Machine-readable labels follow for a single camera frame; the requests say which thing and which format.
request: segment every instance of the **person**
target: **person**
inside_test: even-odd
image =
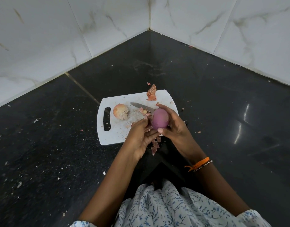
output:
[[[270,226],[243,202],[212,162],[190,172],[196,174],[207,197],[188,188],[181,188],[179,193],[171,182],[164,180],[162,189],[155,190],[153,185],[143,184],[133,199],[122,202],[136,164],[147,145],[160,134],[171,139],[180,154],[192,164],[207,158],[176,112],[162,104],[159,107],[170,116],[169,128],[145,133],[148,118],[138,121],[79,221],[71,226]]]

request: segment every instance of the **white cutting board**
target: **white cutting board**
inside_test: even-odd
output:
[[[97,131],[99,136],[99,141],[101,145],[109,145],[114,143],[123,143],[131,129],[132,122],[139,121],[144,118],[144,116],[139,112],[139,109],[132,106],[130,102],[140,103],[152,108],[159,108],[156,103],[162,103],[171,109],[173,109],[177,114],[177,107],[166,90],[158,90],[156,92],[157,101],[147,101],[148,99],[146,92],[114,96],[103,98],[97,115]],[[125,104],[128,107],[128,119],[118,120],[113,115],[113,108],[119,104]],[[105,108],[110,107],[110,130],[105,131],[103,125],[103,116]]]

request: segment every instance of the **peeled onion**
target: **peeled onion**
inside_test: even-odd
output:
[[[113,115],[119,120],[125,120],[128,116],[128,108],[125,104],[119,103],[113,108]]]
[[[160,128],[166,128],[169,123],[169,115],[164,109],[158,108],[154,111],[151,117],[152,129],[157,130]]]

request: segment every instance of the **bracelet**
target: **bracelet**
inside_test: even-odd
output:
[[[207,166],[208,164],[212,163],[213,161],[210,160],[209,162],[203,164],[202,166],[200,166],[198,169],[195,169],[195,171],[198,171],[199,169],[203,168],[204,166]]]
[[[211,163],[211,162],[212,162],[212,160],[210,161],[210,160],[209,160],[209,157],[206,157],[206,158],[204,158],[203,160],[197,162],[197,163],[196,163],[195,165],[193,165],[193,166],[185,166],[185,167],[189,167],[189,168],[190,168],[190,170],[189,170],[188,172],[190,172],[190,171],[192,171],[192,170],[197,171],[197,170],[201,169],[202,167],[204,167],[204,164],[205,164],[205,166],[206,166],[206,165],[208,165],[208,164]]]

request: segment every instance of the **person's left hand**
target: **person's left hand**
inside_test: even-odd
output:
[[[156,137],[160,135],[156,130],[145,132],[145,128],[148,125],[148,117],[136,122],[130,129],[128,136],[122,146],[129,151],[133,152],[136,160],[140,160],[145,150]]]

